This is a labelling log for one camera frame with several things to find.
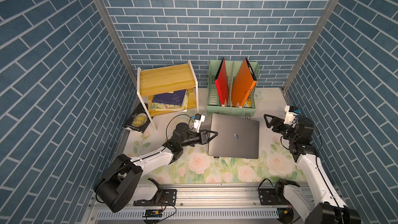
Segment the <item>wooden white-framed shelf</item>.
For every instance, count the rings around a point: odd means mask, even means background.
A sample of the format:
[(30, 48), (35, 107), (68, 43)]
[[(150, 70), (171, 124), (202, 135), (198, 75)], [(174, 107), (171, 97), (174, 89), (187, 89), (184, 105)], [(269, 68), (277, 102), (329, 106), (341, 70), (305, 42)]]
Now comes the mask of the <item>wooden white-framed shelf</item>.
[(188, 109), (199, 111), (199, 86), (191, 61), (148, 70), (137, 69), (137, 96), (149, 117), (152, 127), (156, 130), (156, 116), (170, 114), (171, 111), (151, 110), (153, 97), (157, 94), (187, 89), (190, 93)]

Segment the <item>black book gold emblem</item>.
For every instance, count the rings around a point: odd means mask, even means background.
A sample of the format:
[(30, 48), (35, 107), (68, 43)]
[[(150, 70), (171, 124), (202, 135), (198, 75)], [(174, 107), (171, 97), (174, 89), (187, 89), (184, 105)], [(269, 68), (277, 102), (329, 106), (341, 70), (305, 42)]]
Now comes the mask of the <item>black book gold emblem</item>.
[(134, 109), (132, 115), (123, 123), (122, 127), (128, 131), (144, 133), (149, 124), (150, 120), (145, 108), (142, 103), (139, 103)]

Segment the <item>small black circuit board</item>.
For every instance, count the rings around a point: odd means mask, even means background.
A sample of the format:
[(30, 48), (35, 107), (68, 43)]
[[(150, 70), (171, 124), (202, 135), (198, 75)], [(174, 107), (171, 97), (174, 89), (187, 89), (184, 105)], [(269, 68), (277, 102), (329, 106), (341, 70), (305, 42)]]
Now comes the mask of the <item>small black circuit board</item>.
[(161, 219), (163, 217), (163, 211), (160, 209), (147, 209), (143, 215), (143, 218), (155, 218)]

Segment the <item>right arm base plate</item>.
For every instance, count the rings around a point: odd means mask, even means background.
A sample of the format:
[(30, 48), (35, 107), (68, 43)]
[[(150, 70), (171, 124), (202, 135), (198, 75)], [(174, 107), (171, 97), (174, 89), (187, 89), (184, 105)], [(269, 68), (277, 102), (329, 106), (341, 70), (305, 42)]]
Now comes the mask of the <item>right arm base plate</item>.
[(259, 201), (262, 206), (265, 205), (279, 205), (289, 206), (290, 202), (286, 199), (278, 198), (275, 195), (274, 188), (260, 188), (258, 189)]

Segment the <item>floral table mat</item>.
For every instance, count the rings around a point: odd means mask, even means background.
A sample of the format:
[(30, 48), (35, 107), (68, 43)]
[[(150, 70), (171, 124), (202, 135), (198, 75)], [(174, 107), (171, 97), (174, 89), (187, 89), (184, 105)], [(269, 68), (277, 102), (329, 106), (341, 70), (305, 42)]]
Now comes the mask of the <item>floral table mat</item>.
[[(306, 181), (286, 149), (288, 141), (282, 141), (279, 134), (268, 129), (263, 118), (264, 114), (284, 118), (287, 103), (280, 89), (257, 88), (255, 105), (253, 118), (260, 122), (258, 159), (214, 158), (208, 155), (208, 145), (197, 145), (184, 148), (176, 162), (162, 166), (144, 178), (154, 178), (160, 184), (255, 183), (264, 178), (273, 182), (279, 178)], [(150, 125), (143, 134), (129, 133), (124, 154), (135, 157), (158, 149), (171, 137), (176, 124), (187, 122), (188, 116), (194, 113), (189, 110), (184, 116), (177, 113), (157, 116), (154, 120), (156, 129)]]

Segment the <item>yellow-green illustrated book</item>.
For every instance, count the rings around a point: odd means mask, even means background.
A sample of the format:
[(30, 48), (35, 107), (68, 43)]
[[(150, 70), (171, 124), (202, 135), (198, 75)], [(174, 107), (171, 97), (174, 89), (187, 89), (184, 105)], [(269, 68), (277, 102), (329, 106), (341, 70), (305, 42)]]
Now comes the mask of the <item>yellow-green illustrated book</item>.
[(152, 103), (151, 109), (154, 111), (183, 111), (183, 112), (185, 112), (188, 109), (188, 100), (189, 100), (189, 91), (187, 90), (187, 93), (186, 93), (186, 96), (185, 96), (182, 106)]

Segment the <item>orange file folder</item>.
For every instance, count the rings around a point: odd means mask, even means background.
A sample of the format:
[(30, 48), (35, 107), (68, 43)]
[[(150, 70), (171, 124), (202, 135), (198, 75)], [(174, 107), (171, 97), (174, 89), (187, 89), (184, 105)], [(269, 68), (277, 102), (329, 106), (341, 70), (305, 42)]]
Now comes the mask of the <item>orange file folder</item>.
[(247, 58), (244, 59), (232, 85), (231, 102), (233, 107), (242, 108), (257, 84), (257, 78)]

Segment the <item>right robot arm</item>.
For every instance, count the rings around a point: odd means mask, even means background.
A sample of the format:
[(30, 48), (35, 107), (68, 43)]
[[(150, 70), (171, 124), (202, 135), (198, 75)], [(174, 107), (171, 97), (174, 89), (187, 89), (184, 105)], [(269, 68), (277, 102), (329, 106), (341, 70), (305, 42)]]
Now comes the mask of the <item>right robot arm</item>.
[(311, 144), (315, 124), (309, 118), (287, 112), (285, 119), (264, 115), (268, 128), (289, 142), (294, 162), (304, 173), (313, 199), (305, 197), (298, 183), (279, 179), (275, 198), (288, 201), (306, 224), (359, 224), (359, 213), (339, 196), (323, 169), (319, 152)]

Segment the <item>grey laptop computer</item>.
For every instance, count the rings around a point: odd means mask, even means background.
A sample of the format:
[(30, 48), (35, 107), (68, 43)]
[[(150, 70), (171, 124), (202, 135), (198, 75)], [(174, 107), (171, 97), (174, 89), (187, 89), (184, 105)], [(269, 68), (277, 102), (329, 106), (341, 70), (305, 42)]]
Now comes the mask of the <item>grey laptop computer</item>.
[(218, 135), (209, 142), (209, 156), (258, 159), (259, 121), (214, 113), (211, 130)]

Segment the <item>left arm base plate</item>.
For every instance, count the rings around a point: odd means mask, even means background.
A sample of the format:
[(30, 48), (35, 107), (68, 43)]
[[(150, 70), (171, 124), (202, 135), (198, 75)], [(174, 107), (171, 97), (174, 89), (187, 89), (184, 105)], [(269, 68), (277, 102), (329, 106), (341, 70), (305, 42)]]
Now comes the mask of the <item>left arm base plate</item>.
[(177, 189), (158, 190), (150, 200), (134, 201), (134, 206), (175, 206), (177, 198)]

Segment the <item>aluminium frame rail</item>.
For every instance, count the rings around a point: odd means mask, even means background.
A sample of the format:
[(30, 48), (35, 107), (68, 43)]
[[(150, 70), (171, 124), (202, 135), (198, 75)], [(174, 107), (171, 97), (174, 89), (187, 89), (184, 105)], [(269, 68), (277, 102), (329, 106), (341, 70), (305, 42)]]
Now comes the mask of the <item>aluminium frame rail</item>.
[[(166, 184), (162, 188), (177, 189), (176, 205), (169, 205), (164, 212), (167, 220), (277, 219), (281, 215), (277, 210), (288, 207), (260, 204), (258, 189), (273, 188), (270, 184)], [(133, 202), (113, 213), (105, 204), (92, 201), (83, 223), (141, 222), (145, 210), (152, 206), (134, 206)]]

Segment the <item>dark blue book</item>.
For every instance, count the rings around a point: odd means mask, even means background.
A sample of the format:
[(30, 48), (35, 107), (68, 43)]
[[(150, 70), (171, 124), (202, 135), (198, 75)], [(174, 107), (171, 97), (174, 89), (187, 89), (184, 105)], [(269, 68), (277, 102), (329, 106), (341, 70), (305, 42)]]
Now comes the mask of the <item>dark blue book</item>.
[(172, 93), (157, 94), (153, 97), (152, 103), (182, 106), (187, 90), (178, 90)]

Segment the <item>mint green file organizer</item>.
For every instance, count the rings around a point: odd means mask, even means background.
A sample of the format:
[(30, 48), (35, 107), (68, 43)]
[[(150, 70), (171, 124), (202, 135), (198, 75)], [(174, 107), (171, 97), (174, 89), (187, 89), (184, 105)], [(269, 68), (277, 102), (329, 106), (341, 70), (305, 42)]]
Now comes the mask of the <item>mint green file organizer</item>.
[[(219, 114), (235, 115), (235, 116), (244, 116), (246, 113), (249, 113), (251, 116), (254, 115), (254, 113), (256, 112), (254, 96), (257, 84), (248, 98), (251, 99), (251, 108), (247, 108), (245, 107), (245, 105), (242, 108), (233, 107), (231, 102), (232, 85), (235, 81), (235, 77), (243, 61), (225, 60), (227, 68), (227, 76), (228, 76), (228, 86), (229, 86), (228, 106), (225, 107), (221, 106), (220, 104), (218, 92), (216, 89), (216, 85), (214, 83), (215, 76), (220, 66), (221, 60), (209, 61), (209, 82), (208, 82), (209, 86), (208, 86), (208, 98), (207, 98), (207, 107), (206, 107), (208, 113), (219, 113)], [(258, 62), (250, 62), (250, 61), (249, 63), (254, 70), (254, 74), (258, 82), (259, 64)]]

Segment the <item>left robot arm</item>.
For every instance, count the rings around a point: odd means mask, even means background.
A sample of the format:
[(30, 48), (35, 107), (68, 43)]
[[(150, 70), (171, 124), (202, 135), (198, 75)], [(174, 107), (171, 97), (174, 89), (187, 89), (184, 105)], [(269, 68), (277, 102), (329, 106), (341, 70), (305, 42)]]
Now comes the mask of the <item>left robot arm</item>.
[(121, 154), (115, 158), (97, 181), (94, 192), (102, 203), (116, 213), (130, 201), (161, 200), (161, 186), (154, 179), (140, 184), (140, 179), (155, 169), (177, 161), (187, 146), (205, 145), (218, 136), (211, 130), (190, 130), (187, 123), (179, 123), (173, 135), (159, 149), (137, 157)]

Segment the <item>red file folder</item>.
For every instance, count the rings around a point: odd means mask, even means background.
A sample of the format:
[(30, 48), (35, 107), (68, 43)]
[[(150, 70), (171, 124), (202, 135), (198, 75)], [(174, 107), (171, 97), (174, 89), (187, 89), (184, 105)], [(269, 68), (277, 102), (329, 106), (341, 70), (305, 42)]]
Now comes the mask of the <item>red file folder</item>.
[(221, 60), (220, 66), (215, 76), (214, 83), (216, 85), (221, 106), (228, 106), (229, 86), (226, 62), (224, 58)]

